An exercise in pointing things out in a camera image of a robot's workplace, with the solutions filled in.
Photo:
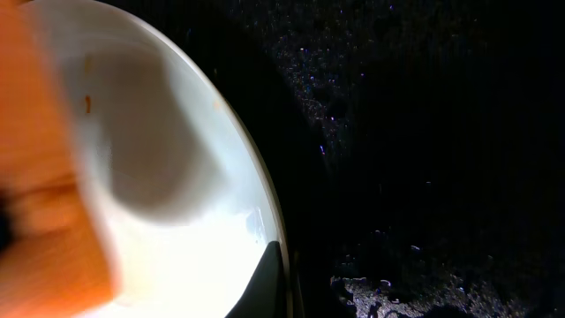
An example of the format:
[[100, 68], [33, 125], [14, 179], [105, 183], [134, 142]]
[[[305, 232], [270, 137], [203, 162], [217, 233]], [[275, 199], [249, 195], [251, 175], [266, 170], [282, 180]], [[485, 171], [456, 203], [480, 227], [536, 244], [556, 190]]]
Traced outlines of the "pale green plate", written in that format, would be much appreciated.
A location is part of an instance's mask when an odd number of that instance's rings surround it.
[[275, 190], [237, 113], [147, 22], [97, 1], [31, 1], [74, 121], [79, 186], [118, 293], [93, 317], [226, 317], [271, 241]]

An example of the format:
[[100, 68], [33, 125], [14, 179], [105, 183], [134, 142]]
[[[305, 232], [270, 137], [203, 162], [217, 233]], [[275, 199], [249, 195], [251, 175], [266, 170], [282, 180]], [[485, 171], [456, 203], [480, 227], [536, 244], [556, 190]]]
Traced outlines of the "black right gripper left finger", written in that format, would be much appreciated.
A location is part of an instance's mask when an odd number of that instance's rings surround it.
[[277, 241], [268, 243], [242, 297], [226, 318], [286, 318], [283, 258]]

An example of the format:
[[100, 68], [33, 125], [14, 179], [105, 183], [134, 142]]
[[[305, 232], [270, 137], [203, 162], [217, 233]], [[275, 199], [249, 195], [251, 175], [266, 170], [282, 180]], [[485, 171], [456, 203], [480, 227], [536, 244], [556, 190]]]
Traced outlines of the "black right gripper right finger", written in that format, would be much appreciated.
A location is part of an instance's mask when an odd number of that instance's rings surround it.
[[305, 280], [305, 267], [299, 251], [292, 255], [292, 289], [294, 300], [294, 315], [297, 318], [308, 316], [307, 282]]

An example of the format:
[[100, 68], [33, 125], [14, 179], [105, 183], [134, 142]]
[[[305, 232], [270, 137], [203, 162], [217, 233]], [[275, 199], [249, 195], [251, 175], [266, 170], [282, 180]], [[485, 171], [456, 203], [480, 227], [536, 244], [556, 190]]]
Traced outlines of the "orange green sponge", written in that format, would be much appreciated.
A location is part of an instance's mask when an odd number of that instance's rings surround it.
[[115, 292], [79, 194], [64, 100], [30, 24], [16, 2], [1, 3], [1, 194], [15, 236], [1, 254], [1, 315], [68, 317]]

